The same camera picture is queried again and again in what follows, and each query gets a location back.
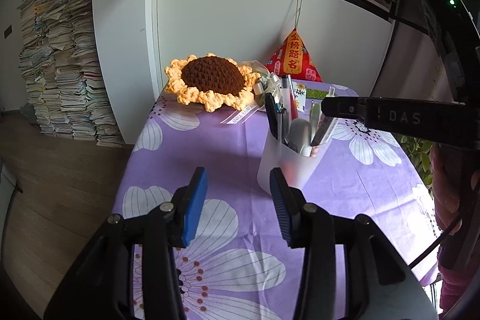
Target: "pen holder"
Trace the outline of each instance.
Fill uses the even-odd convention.
[[[267,132],[262,160],[258,168],[258,184],[268,194],[271,194],[270,171],[272,168],[280,167],[289,186],[301,190],[314,173],[331,143],[332,139],[316,147],[315,157],[306,157],[280,143],[272,136],[271,132]]]

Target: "blue gripper pad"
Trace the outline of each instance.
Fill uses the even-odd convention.
[[[197,233],[200,214],[208,190],[207,171],[197,167],[188,185],[187,193],[191,194],[190,204],[183,217],[183,243],[188,246]]]

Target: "crocheted sunflower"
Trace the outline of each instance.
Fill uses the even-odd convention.
[[[198,102],[205,110],[213,112],[223,104],[243,110],[254,101],[251,92],[260,74],[246,65],[238,66],[232,59],[209,53],[197,58],[190,55],[186,60],[172,60],[165,67],[169,82],[166,92],[177,95],[177,101],[188,105]]]

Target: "brown crochet center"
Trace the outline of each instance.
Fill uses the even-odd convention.
[[[189,62],[181,74],[185,84],[198,88],[198,91],[212,90],[238,97],[245,87],[245,80],[237,66],[222,57],[199,57]]]

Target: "purple tablecloth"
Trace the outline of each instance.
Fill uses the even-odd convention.
[[[329,84],[305,83],[327,90]],[[356,95],[336,86],[339,95]],[[256,176],[268,129],[264,112],[243,124],[221,124],[233,109],[208,113],[162,95],[133,149],[113,211],[146,214],[185,186],[197,166],[208,174],[207,200],[196,238],[176,249],[182,300],[197,320],[290,320],[296,303],[303,250],[280,235],[272,199]],[[368,214],[407,262],[439,234],[434,207],[421,179],[391,134],[341,120],[323,160],[303,189],[306,200],[331,214]],[[337,249],[337,318],[345,307],[343,253]],[[143,318],[142,249],[134,258],[135,316]],[[437,274],[432,253],[414,269],[423,285]]]

